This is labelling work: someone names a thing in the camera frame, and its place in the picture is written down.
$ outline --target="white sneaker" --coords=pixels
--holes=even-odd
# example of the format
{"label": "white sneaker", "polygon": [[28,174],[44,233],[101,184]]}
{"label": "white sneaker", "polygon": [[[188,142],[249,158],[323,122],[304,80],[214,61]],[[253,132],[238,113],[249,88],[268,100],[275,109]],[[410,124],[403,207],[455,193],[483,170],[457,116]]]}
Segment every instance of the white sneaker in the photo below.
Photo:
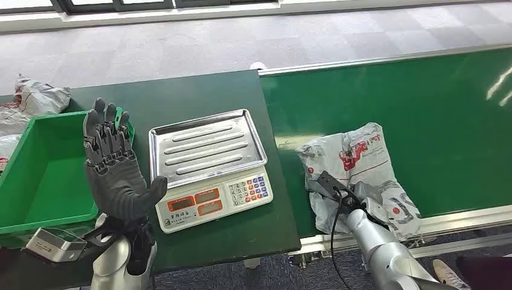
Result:
{"label": "white sneaker", "polygon": [[434,266],[434,271],[439,282],[455,287],[459,290],[471,289],[471,287],[464,283],[464,281],[462,281],[462,279],[460,279],[459,276],[457,276],[457,274],[455,274],[455,272],[443,261],[436,259],[432,261],[432,266]]}

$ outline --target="green crate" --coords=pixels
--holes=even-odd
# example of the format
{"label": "green crate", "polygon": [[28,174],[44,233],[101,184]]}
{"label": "green crate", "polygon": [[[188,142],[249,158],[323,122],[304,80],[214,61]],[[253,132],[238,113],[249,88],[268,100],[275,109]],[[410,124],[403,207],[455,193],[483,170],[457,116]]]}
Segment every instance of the green crate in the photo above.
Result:
{"label": "green crate", "polygon": [[82,228],[96,218],[98,207],[84,170],[86,113],[36,117],[27,125],[0,176],[0,246],[14,247],[5,241],[27,237],[39,227],[81,223]]}

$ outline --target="robotic arm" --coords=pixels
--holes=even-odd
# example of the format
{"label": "robotic arm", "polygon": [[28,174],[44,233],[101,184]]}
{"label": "robotic arm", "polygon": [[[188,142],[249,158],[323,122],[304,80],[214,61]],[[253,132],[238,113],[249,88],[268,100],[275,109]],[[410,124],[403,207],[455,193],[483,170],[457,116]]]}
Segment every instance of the robotic arm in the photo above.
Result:
{"label": "robotic arm", "polygon": [[52,262],[72,262],[91,254],[92,290],[144,290],[156,255],[146,214],[162,199],[167,179],[157,176],[149,189],[139,169],[127,130],[129,115],[98,98],[83,122],[85,171],[92,196],[103,213],[96,229],[81,239],[40,228],[27,250]]}
{"label": "robotic arm", "polygon": [[340,202],[339,211],[348,215],[348,229],[361,249],[377,289],[456,290],[435,280],[378,218],[367,214],[365,203],[352,190],[325,171],[317,182]]}

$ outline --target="scale keypad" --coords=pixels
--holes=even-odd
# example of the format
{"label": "scale keypad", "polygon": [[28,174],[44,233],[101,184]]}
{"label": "scale keypad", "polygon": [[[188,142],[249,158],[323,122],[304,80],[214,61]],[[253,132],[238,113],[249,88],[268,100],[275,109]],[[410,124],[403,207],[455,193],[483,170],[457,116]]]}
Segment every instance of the scale keypad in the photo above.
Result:
{"label": "scale keypad", "polygon": [[234,206],[242,205],[248,202],[269,196],[265,187],[265,178],[248,178],[228,185],[231,194],[231,200]]}

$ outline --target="digital scale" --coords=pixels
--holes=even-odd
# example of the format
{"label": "digital scale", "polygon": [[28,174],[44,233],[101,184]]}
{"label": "digital scale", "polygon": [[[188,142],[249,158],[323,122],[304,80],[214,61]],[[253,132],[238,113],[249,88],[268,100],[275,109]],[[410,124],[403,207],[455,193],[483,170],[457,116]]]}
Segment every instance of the digital scale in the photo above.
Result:
{"label": "digital scale", "polygon": [[267,156],[248,110],[156,127],[149,132],[151,179],[167,177],[155,205],[172,233],[267,204]]}

